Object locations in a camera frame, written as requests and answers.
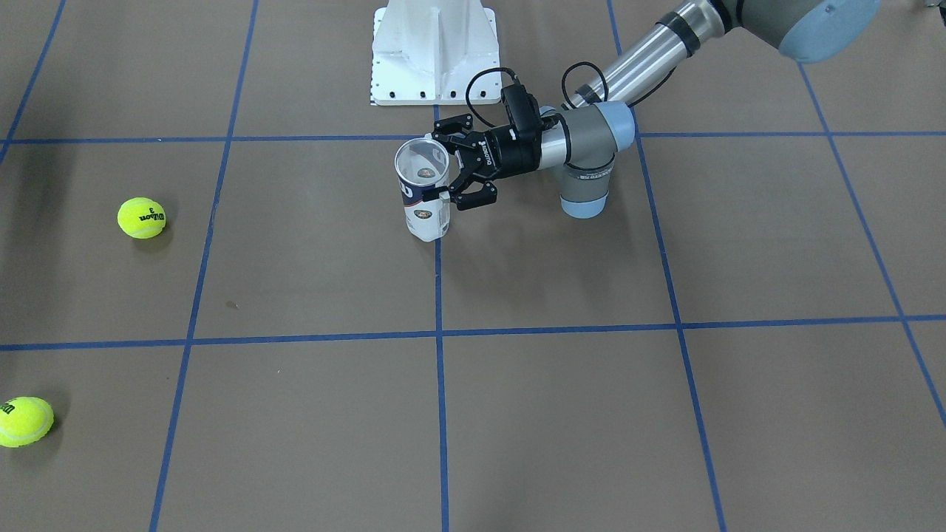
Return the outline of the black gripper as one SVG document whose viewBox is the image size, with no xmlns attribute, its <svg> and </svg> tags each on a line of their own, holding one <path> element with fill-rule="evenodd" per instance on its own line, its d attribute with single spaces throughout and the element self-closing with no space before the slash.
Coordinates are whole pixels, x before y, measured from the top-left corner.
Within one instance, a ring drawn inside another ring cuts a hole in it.
<svg viewBox="0 0 946 532">
<path fill-rule="evenodd" d="M 505 179 L 537 171 L 541 161 L 540 132 L 525 134 L 514 126 L 500 126 L 485 132 L 473 129 L 473 114 L 456 115 L 435 121 L 432 140 L 448 149 L 475 149 L 477 168 L 464 168 L 449 185 L 435 186 L 423 192 L 423 202 L 440 199 L 443 194 L 458 210 L 492 205 L 499 191 L 493 180 Z M 467 192 L 473 183 L 479 191 Z"/>
</svg>

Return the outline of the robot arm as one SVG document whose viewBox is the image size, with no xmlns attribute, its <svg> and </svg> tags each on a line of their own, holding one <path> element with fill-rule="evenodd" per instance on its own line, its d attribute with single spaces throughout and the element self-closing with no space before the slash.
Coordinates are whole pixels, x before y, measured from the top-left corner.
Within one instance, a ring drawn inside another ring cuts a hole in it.
<svg viewBox="0 0 946 532">
<path fill-rule="evenodd" d="M 416 198 L 482 208 L 497 201 L 497 181 L 553 169 L 565 214 L 594 218 L 608 201 L 617 154 L 636 142 L 636 107 L 708 41 L 743 28 L 795 63 L 816 64 L 854 43 L 879 7 L 879 1 L 684 1 L 611 65 L 592 64 L 595 80 L 574 91 L 561 85 L 557 107 L 541 106 L 509 67 L 480 71 L 469 88 L 484 75 L 510 78 L 500 91 L 507 124 L 486 122 L 476 131 L 482 115 L 474 108 L 437 121 L 432 139 L 457 159 L 459 172 Z"/>
</svg>

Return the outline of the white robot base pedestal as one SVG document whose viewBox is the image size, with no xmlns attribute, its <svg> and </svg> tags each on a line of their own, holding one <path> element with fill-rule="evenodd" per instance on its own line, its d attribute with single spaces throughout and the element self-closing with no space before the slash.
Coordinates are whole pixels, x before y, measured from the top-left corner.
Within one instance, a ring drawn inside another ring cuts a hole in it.
<svg viewBox="0 0 946 532">
<path fill-rule="evenodd" d="M 497 15 L 482 2 L 389 1 L 372 22 L 372 105 L 499 102 Z"/>
</svg>

